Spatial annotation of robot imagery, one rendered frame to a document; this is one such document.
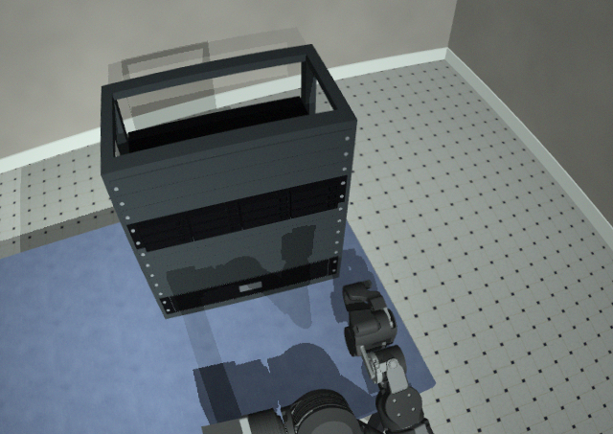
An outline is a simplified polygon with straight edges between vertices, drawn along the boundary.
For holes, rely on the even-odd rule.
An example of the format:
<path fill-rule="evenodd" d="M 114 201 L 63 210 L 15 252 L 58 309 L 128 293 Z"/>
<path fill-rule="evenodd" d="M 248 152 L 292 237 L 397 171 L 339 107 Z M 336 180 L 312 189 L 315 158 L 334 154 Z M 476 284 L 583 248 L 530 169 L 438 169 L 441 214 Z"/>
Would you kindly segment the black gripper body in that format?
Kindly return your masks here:
<path fill-rule="evenodd" d="M 349 312 L 349 326 L 344 328 L 345 340 L 351 356 L 362 357 L 370 379 L 375 378 L 375 367 L 367 353 L 393 344 L 397 335 L 395 316 L 390 309 L 388 311 L 393 322 L 392 329 L 384 310 L 371 312 L 370 309 L 363 308 L 356 308 Z"/>

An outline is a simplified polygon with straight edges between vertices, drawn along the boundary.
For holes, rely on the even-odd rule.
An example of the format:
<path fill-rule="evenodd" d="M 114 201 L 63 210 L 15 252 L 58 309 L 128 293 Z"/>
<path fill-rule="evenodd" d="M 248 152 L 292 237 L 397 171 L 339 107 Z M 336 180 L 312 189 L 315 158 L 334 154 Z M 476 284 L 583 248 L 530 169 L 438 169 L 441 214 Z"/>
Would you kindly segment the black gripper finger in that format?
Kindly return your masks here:
<path fill-rule="evenodd" d="M 393 328 L 393 322 L 391 322 L 391 316 L 387 309 L 387 305 L 383 296 L 378 291 L 369 291 L 366 287 L 372 286 L 371 280 L 358 282 L 350 285 L 343 286 L 344 293 L 347 293 L 348 297 L 352 301 L 366 301 L 371 312 L 377 312 L 384 310 L 390 320 L 391 329 Z"/>
<path fill-rule="evenodd" d="M 343 298 L 344 298 L 344 303 L 345 303 L 345 307 L 346 310 L 348 312 L 355 310 L 356 308 L 363 308 L 363 309 L 369 309 L 368 308 L 368 304 L 366 304 L 365 302 L 360 302 L 360 301 L 351 301 L 348 298 L 347 293 L 344 293 L 344 290 L 342 290 L 343 293 Z"/>

